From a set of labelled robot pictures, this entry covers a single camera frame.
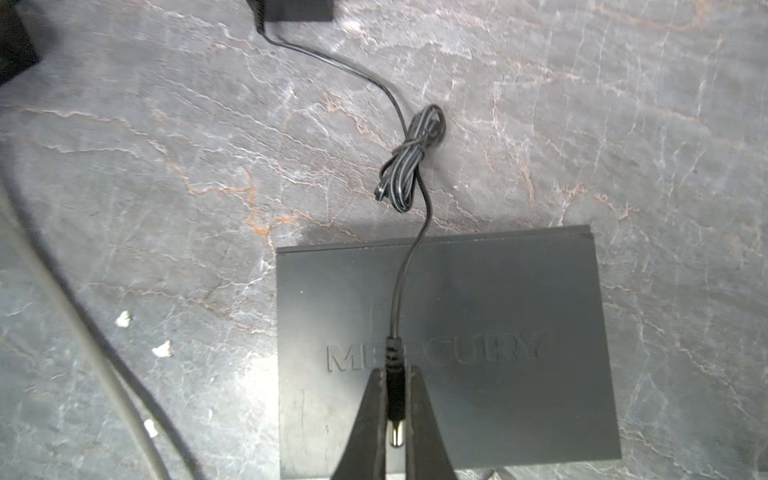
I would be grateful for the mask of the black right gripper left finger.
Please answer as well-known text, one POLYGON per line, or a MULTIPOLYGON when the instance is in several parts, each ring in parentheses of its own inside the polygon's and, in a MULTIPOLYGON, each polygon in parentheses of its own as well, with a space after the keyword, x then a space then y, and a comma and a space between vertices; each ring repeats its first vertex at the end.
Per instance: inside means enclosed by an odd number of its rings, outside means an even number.
POLYGON ((386 478, 388 422, 386 374, 371 371, 345 450, 331 476, 333 480, 386 478))

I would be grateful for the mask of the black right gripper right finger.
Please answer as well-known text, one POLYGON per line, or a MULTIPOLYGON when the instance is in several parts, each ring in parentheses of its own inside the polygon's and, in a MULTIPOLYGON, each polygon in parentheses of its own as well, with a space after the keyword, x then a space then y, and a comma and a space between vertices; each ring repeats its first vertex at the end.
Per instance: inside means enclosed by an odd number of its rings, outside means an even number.
POLYGON ((406 373, 405 449, 406 479, 457 479, 417 366, 406 373))

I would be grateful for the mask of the grey network switch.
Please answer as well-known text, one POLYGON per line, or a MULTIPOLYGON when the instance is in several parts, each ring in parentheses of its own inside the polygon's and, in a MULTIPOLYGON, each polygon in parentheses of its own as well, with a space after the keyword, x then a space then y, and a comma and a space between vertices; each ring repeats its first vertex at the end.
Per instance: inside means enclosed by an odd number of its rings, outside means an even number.
POLYGON ((370 372, 385 364, 398 269, 400 333, 452 465, 621 455, 588 226, 278 251, 280 475, 326 478, 370 372))

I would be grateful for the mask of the black ribbed network switch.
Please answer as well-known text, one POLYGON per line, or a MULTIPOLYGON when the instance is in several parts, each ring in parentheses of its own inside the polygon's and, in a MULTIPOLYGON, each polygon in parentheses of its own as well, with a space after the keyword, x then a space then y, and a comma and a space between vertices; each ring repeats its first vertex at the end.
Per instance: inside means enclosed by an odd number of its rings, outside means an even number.
POLYGON ((40 61, 16 4, 17 1, 1 0, 1 84, 40 61))

